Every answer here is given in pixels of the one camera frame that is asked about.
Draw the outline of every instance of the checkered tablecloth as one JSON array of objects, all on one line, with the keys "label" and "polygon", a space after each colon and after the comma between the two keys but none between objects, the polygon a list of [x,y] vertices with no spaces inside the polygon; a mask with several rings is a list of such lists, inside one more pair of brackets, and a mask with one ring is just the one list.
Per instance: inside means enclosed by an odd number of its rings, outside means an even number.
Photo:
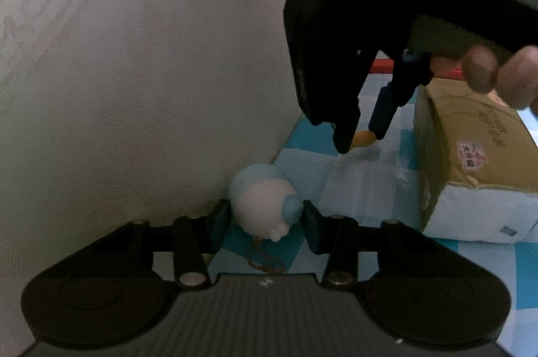
[{"label": "checkered tablecloth", "polygon": [[[359,129],[368,121],[387,75],[370,75],[360,94]],[[322,214],[343,214],[362,225],[379,226],[388,218],[419,226],[419,182],[413,137],[414,98],[400,109],[386,138],[369,148],[339,155],[327,124],[313,127],[306,119],[296,126],[289,142],[275,161],[294,183],[302,199],[311,200]],[[521,113],[538,144],[538,122],[529,111]],[[251,238],[232,226],[223,249],[209,266],[220,273],[259,273],[246,260]],[[515,357],[538,355],[538,228],[516,244],[441,241],[446,246],[492,271],[512,296],[512,312],[499,343]],[[278,243],[264,241],[263,251],[280,259],[288,273],[315,273],[321,277],[328,255],[312,254],[300,225]],[[262,257],[253,257],[264,263]],[[361,253],[359,279],[377,271],[375,253]]]}]

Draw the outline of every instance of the metal screw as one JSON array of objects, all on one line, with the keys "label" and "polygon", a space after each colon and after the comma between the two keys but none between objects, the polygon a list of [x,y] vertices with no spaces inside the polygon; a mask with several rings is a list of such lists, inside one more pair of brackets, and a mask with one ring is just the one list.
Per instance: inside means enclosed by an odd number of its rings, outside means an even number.
[{"label": "metal screw", "polygon": [[334,270],[327,276],[327,281],[332,285],[348,285],[353,282],[353,276],[343,270]]},{"label": "metal screw", "polygon": [[198,287],[205,283],[205,275],[200,272],[185,272],[179,277],[179,282],[186,287]]}]

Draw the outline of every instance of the figurine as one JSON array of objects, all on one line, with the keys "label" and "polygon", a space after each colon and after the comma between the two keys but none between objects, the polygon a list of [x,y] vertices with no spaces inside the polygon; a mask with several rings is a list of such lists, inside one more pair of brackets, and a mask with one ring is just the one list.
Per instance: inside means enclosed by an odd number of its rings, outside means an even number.
[{"label": "figurine", "polygon": [[253,164],[235,175],[229,199],[236,222],[254,238],[278,242],[298,222],[302,201],[284,173],[272,164]]}]

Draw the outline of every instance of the white wall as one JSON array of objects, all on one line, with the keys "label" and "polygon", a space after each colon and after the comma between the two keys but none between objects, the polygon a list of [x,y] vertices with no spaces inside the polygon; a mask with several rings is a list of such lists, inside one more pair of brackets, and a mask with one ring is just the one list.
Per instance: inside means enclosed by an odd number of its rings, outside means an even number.
[{"label": "white wall", "polygon": [[209,211],[299,116],[284,0],[0,0],[0,356],[46,265]]}]

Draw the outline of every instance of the ribbed black surface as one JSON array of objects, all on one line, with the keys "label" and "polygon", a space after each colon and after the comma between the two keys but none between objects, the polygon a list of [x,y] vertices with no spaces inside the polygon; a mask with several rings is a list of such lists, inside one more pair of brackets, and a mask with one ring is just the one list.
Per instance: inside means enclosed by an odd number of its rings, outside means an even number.
[{"label": "ribbed black surface", "polygon": [[375,326],[353,295],[313,276],[222,276],[183,293],[153,330],[120,346],[76,351],[37,343],[26,357],[506,357],[491,344],[433,352],[398,343]]}]

